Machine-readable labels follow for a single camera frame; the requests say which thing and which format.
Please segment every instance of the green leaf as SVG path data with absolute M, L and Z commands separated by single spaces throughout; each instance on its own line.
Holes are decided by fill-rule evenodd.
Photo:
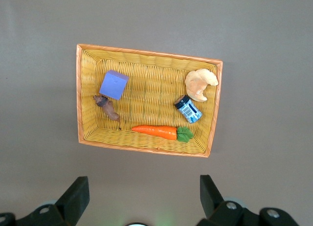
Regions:
M 178 127 L 177 129 L 177 140 L 180 142 L 187 143 L 194 134 L 187 127 Z

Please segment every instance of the purple block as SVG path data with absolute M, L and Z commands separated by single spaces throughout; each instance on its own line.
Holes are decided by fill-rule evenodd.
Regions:
M 100 93 L 119 100 L 123 94 L 128 79 L 129 77 L 124 74 L 109 70 L 104 76 Z

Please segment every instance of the silver bolt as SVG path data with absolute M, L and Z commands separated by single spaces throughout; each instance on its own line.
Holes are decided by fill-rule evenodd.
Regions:
M 276 210 L 269 209 L 267 210 L 267 213 L 270 217 L 279 218 L 279 214 Z
M 49 211 L 49 208 L 48 207 L 45 207 L 45 208 L 42 208 L 40 211 L 39 211 L 39 214 L 45 214 Z
M 0 217 L 0 223 L 4 222 L 6 220 L 5 216 Z
M 226 204 L 226 206 L 228 207 L 228 209 L 231 209 L 231 210 L 237 209 L 235 203 L 228 202 L 228 203 Z

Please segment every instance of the gray background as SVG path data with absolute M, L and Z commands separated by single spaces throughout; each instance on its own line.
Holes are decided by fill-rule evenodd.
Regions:
M 193 226 L 200 174 L 257 213 L 313 221 L 313 0 L 0 0 L 0 212 L 87 175 L 79 226 Z M 77 43 L 222 59 L 209 158 L 78 143 Z

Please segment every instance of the rectangular basket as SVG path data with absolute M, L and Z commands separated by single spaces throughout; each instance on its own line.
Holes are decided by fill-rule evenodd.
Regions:
M 78 44 L 76 63 L 80 143 L 166 155 L 209 156 L 219 109 L 221 60 Z M 188 72 L 200 68 L 213 72 L 219 85 L 207 86 L 203 93 L 207 101 L 193 101 L 203 116 L 190 124 L 174 102 L 186 94 L 184 80 Z M 109 120 L 93 100 L 110 69 L 129 76 L 122 98 L 110 98 L 120 123 Z M 188 143 L 166 140 L 132 132 L 131 128 L 137 125 L 187 126 L 195 136 Z

